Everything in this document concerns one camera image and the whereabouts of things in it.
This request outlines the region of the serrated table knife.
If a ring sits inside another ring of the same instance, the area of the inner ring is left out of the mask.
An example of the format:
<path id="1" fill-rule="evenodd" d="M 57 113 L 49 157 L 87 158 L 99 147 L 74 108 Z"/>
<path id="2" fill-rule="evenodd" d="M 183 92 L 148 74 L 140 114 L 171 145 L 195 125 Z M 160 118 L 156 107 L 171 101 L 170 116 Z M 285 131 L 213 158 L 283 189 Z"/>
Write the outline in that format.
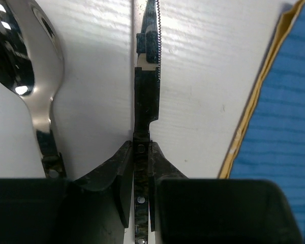
<path id="1" fill-rule="evenodd" d="M 133 1 L 134 224 L 135 243 L 148 243 L 149 126 L 159 118 L 161 79 L 160 2 Z"/>

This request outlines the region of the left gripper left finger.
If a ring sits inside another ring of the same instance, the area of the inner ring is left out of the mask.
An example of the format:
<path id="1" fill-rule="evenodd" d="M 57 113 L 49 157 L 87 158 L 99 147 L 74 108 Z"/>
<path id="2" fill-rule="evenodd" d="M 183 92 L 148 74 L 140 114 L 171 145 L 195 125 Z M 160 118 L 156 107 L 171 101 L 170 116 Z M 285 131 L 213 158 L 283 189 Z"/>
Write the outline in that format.
<path id="1" fill-rule="evenodd" d="M 0 243 L 122 243 L 133 148 L 126 141 L 77 180 L 0 178 Z"/>

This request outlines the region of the blue Pikachu placemat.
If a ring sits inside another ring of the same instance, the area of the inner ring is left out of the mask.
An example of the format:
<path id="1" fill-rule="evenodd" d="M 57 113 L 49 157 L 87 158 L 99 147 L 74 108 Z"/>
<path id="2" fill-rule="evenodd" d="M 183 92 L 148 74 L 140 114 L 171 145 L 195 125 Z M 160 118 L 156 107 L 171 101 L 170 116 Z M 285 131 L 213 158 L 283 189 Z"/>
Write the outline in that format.
<path id="1" fill-rule="evenodd" d="M 305 1 L 280 17 L 219 177 L 274 181 L 305 242 Z"/>

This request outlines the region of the silver spoon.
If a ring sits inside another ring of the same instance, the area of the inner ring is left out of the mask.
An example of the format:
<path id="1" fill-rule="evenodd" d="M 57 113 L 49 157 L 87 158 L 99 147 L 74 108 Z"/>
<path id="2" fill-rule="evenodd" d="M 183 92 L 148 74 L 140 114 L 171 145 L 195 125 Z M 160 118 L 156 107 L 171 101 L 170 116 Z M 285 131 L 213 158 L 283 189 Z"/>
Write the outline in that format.
<path id="1" fill-rule="evenodd" d="M 67 176 L 52 131 L 64 67 L 58 35 L 38 3 L 0 1 L 0 83 L 28 108 L 47 178 Z"/>

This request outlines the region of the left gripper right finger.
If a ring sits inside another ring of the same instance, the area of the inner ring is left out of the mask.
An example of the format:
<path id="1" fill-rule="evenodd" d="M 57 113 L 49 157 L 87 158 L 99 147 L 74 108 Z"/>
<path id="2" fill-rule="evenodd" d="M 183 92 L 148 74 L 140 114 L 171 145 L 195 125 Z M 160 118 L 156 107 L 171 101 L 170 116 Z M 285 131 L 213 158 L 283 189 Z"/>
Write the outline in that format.
<path id="1" fill-rule="evenodd" d="M 303 243 L 287 198 L 272 181 L 187 178 L 156 142 L 149 145 L 148 174 L 157 243 Z"/>

